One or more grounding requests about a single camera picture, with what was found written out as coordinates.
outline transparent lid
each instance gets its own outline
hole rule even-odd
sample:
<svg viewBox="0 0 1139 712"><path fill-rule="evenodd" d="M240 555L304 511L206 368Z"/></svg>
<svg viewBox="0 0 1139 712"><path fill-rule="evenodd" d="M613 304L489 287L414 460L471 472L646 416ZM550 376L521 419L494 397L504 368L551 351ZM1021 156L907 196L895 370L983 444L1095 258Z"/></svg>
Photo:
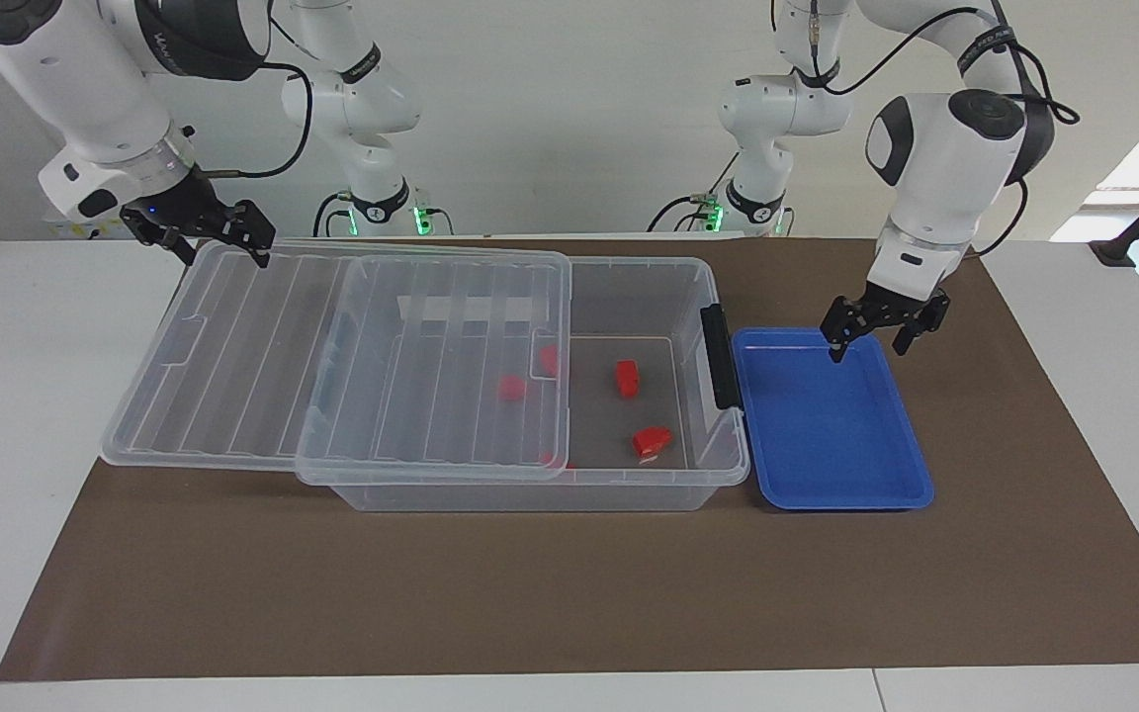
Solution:
<svg viewBox="0 0 1139 712"><path fill-rule="evenodd" d="M366 280L367 273L379 273L379 279ZM439 284L441 275L449 276ZM457 308L452 295L458 288L465 292ZM374 297L379 308L371 312L357 302ZM478 320L492 305L500 316L484 314ZM398 310L396 320L392 308ZM371 320L353 321L355 328L361 327L354 330L350 319L355 316ZM525 327L519 326L521 316L528 317ZM105 432L104 459L114 465L288 472L303 440L311 443L309 452L319 455L320 469L336 477L347 463L400 472L416 472L415 465L420 465L433 476L468 476L462 472L486 468L487 477L509 476L509 469L515 477L551 477L564 468L568 450L568 392L559 386L568 382L568 316L570 263L555 252L281 240L271 265L259 270L243 251L210 243L199 249L178 287L139 374ZM334 321L345 326L335 333ZM490 338L491 324L506 338ZM394 330L394 325L401 326ZM425 354L435 329L440 346L456 349L457 328L458 346L465 350L460 355L445 350L435 359ZM483 329L480 341L475 337L478 328ZM514 338L528 334L528 341L538 342L534 351L523 359L509 355L510 329ZM362 344L358 334L363 335ZM411 346L403 357L400 346L409 337ZM419 459L409 457L411 436L394 443L394 434L401 432L401 425L394 424L431 427L425 437L442 439L444 410L440 409L461 409L457 401L468 395L461 383L469 374L456 366L468 361L469 349L481 342L494 349L483 353L481 362L495 363L494 368L506 371L502 375L519 375L516 371L524 365L523 400L502 401L511 408L493 414L460 415L474 423L489 416L489 423L474 433L474 441L487 445L469 452L467 459L460 450L439 459L439 448L429 447L429 440ZM345 353L345 344L354 351ZM407 368L382 371L383 351L385 359L398 357L403 366L413 363L416 373ZM326 352L328 359L321 359ZM555 361L555 378L532 368L541 358ZM357 368L342 374L336 370L342 361ZM317 388L320 366L329 383L355 391ZM354 400L362 388L371 388L364 375L380 382L377 398L383 401L371 411ZM506 383L515 391L515 382L508 378ZM415 398L403 396L404 386L424 388L416 391L425 393L420 409L412 407ZM442 400L435 398L439 392ZM481 404L480 384L470 398ZM519 419L514 418L518 410ZM338 418L336 427L329 432L329 442L317 450L320 428L328 425L329 416ZM358 427L361 423L351 418L360 416L376 416L385 427L351 437L344 428ZM302 439L308 419L313 437ZM507 436L523 439L515 453L494 445ZM361 452L363 439L371 445L367 452ZM532 460L528 451L535 441L550 449L535 452Z"/></svg>
<svg viewBox="0 0 1139 712"><path fill-rule="evenodd" d="M543 481L568 460L570 261L349 262L296 459L306 483Z"/></svg>

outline white wall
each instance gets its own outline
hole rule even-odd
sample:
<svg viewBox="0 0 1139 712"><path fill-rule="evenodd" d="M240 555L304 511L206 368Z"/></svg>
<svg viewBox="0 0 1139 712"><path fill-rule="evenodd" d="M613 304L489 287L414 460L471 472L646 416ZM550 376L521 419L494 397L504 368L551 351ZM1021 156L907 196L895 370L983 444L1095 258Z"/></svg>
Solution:
<svg viewBox="0 0 1139 712"><path fill-rule="evenodd" d="M1031 175L1018 237L1047 239L1139 139L1139 3L1005 3L1022 41L1048 64L1058 98L1084 115L1079 126L1059 126L1052 154ZM426 99L420 126L393 137L408 175L461 231L642 229L665 199L707 188L731 155L715 118L723 87L787 71L771 49L764 0L367 0L364 8L387 60ZM289 15L277 10L290 32ZM899 40L855 18L844 76L859 76ZM178 122L198 128L205 166L262 169L295 141L281 116L281 73L263 75L239 85L154 84ZM849 130L792 141L798 234L876 235L893 197L863 162L869 122L896 93L958 87L952 60L918 43L859 91ZM27 118L1 89L0 81L0 213L1 194L27 199L0 214L0 237L46 235L26 224L41 214L34 172L54 148L43 131L17 126L5 137L7 124ZM325 148L311 145L288 175L222 181L221 194L256 199L281 235L300 235L322 195L341 186ZM1016 195L1000 203L988 235Z"/></svg>

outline clear plastic storage box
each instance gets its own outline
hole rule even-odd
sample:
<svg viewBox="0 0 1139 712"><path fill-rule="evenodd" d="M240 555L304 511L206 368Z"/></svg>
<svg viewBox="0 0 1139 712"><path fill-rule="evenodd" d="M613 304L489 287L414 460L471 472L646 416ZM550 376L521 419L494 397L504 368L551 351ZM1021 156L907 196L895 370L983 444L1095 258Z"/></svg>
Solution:
<svg viewBox="0 0 1139 712"><path fill-rule="evenodd" d="M376 513L696 509L749 468L710 386L713 302L694 259L284 240L259 270L208 244L105 459L294 468ZM640 464L649 425L673 442Z"/></svg>

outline white table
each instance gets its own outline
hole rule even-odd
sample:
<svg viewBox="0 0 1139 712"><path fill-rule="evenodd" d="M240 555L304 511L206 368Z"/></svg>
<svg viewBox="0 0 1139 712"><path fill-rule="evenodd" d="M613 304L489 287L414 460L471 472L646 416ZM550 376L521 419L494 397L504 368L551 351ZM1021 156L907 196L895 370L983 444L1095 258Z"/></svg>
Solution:
<svg viewBox="0 0 1139 712"><path fill-rule="evenodd" d="M1075 244L989 269L1139 530L1138 276ZM138 244L0 243L0 657L180 272ZM1139 665L0 685L0 709L298 706L1139 711Z"/></svg>

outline green indicator light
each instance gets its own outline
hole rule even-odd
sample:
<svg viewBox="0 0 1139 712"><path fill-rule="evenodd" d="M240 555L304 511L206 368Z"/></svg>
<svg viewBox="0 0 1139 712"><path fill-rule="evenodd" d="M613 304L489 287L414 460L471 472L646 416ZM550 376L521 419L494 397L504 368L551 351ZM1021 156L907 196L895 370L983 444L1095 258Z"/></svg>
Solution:
<svg viewBox="0 0 1139 712"><path fill-rule="evenodd" d="M416 216L416 231L420 235L429 235L433 231L433 218L424 207L411 207L411 213Z"/></svg>
<svg viewBox="0 0 1139 712"><path fill-rule="evenodd" d="M723 226L723 206L715 206L706 218L706 231L719 231L720 226Z"/></svg>

